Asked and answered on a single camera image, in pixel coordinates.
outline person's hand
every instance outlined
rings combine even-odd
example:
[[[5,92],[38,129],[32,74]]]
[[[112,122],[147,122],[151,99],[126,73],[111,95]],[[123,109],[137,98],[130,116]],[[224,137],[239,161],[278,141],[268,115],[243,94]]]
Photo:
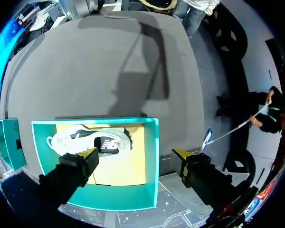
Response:
[[[249,121],[253,124],[256,125],[257,119],[254,116],[250,116]]]
[[[274,94],[274,91],[271,89],[269,91],[269,93],[267,94],[267,96],[266,96],[266,103],[267,104],[271,104],[272,103],[271,97],[272,97],[273,94]]]
[[[207,9],[205,10],[205,13],[208,15],[208,16],[211,16],[213,14],[213,9],[211,7],[207,7]]]
[[[250,116],[249,121],[255,126],[258,126],[258,127],[263,126],[263,123],[258,121],[254,116]]]

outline person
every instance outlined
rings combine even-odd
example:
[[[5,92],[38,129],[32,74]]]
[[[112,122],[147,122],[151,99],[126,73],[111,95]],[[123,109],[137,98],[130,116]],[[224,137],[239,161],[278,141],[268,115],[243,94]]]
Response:
[[[206,13],[210,16],[220,0],[178,0],[174,16],[182,19],[189,38],[198,30]]]
[[[240,99],[223,99],[217,97],[221,109],[217,110],[217,116],[237,116],[244,122],[249,118],[250,122],[259,127],[263,132],[276,133],[285,130],[285,98],[275,87],[271,87],[268,94],[252,92]],[[265,103],[270,105],[256,117]]]

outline new balance logo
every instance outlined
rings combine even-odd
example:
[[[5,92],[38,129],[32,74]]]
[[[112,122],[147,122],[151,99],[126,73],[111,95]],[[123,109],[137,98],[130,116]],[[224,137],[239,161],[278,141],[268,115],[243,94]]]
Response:
[[[107,150],[117,149],[116,140],[115,139],[112,139],[112,140],[105,139],[100,149],[107,149]]]

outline white shirt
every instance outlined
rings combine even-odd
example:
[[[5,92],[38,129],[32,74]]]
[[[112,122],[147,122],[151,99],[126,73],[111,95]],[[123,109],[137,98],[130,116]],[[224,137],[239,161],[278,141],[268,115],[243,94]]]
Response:
[[[214,9],[219,4],[220,0],[183,0],[183,1],[198,10],[205,11],[208,7]]]

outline mop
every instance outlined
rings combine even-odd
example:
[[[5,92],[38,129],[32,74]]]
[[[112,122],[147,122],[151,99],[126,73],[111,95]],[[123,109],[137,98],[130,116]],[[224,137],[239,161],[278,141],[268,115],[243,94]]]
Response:
[[[266,103],[263,108],[261,108],[256,114],[253,115],[253,117],[256,117],[258,114],[260,114],[263,110],[265,110],[268,107],[268,105],[270,105],[270,103]],[[244,126],[248,122],[249,122],[249,119],[246,120],[245,122],[241,123],[239,126],[237,126],[235,129],[231,130],[230,132],[228,132],[228,133],[224,134],[223,136],[221,136],[221,137],[219,137],[219,138],[217,138],[215,140],[212,140],[212,141],[210,141],[210,139],[213,136],[213,131],[211,129],[208,129],[207,133],[206,133],[206,136],[204,138],[204,141],[203,141],[202,150],[204,151],[209,144],[212,144],[215,141],[217,141],[217,140],[219,140],[221,138],[224,138],[225,136],[233,133],[234,131],[240,129],[242,126]]]

